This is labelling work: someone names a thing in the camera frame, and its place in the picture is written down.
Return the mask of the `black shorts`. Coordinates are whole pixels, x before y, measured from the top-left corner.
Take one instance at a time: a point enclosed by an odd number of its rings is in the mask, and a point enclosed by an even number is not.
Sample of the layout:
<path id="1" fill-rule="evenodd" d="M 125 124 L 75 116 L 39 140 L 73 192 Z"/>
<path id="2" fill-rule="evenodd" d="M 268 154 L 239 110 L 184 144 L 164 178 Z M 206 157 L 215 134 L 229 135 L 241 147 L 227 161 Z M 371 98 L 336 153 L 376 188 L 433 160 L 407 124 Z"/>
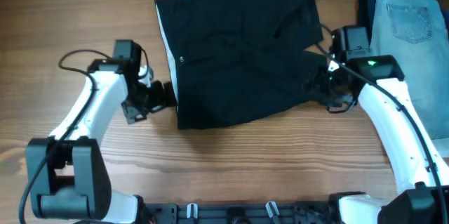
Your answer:
<path id="1" fill-rule="evenodd" d="M 331 102 L 315 0 L 156 0 L 180 129 Z"/>

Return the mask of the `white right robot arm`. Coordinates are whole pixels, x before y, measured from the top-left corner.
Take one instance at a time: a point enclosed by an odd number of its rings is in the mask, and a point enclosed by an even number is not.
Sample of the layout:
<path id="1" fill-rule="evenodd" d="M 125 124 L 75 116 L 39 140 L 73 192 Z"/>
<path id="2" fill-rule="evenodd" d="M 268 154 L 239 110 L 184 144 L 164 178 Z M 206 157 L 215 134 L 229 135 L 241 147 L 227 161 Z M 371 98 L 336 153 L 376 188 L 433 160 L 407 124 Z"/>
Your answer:
<path id="1" fill-rule="evenodd" d="M 337 61 L 328 55 L 330 82 L 336 73 L 353 92 L 375 126 L 396 181 L 391 201 L 364 192 L 333 196 L 336 223 L 447 223 L 448 165 L 429 139 L 408 93 L 408 85 L 391 55 Z"/>

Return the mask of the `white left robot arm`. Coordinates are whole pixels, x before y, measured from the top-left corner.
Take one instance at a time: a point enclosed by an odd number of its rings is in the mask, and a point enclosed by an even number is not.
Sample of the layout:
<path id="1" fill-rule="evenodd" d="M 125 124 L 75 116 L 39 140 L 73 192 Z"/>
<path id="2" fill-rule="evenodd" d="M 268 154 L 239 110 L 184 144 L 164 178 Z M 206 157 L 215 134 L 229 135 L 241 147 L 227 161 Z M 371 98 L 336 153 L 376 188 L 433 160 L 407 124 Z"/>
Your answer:
<path id="1" fill-rule="evenodd" d="M 29 182 L 23 200 L 43 219 L 138 223 L 142 199 L 114 191 L 100 146 L 118 108 L 129 124 L 175 104 L 170 82 L 141 77 L 134 60 L 97 59 L 69 114 L 46 138 L 26 148 Z"/>

